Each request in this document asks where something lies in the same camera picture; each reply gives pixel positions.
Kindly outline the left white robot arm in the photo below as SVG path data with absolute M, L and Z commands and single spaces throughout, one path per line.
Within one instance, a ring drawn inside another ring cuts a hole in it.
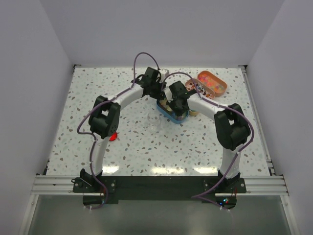
M 165 78 L 168 75 L 167 69 L 155 70 L 148 67 L 144 74 L 135 76 L 131 86 L 125 90 L 110 97 L 98 96 L 93 109 L 79 123 L 77 133 L 93 138 L 89 165 L 80 173 L 85 188 L 90 192 L 96 192 L 101 188 L 99 177 L 102 175 L 103 158 L 110 137 L 118 129 L 120 112 L 146 95 L 154 99 L 163 98 L 164 93 L 161 89 L 165 86 Z

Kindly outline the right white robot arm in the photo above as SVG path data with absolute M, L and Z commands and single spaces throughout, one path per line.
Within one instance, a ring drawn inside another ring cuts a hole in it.
M 230 192 L 235 187 L 234 178 L 240 173 L 241 152 L 254 139 L 254 129 L 241 106 L 236 103 L 229 106 L 219 104 L 196 89 L 187 90 L 180 81 L 165 88 L 164 93 L 175 113 L 194 110 L 214 121 L 218 142 L 223 147 L 219 170 L 223 177 L 218 180 L 218 187 L 223 192 Z

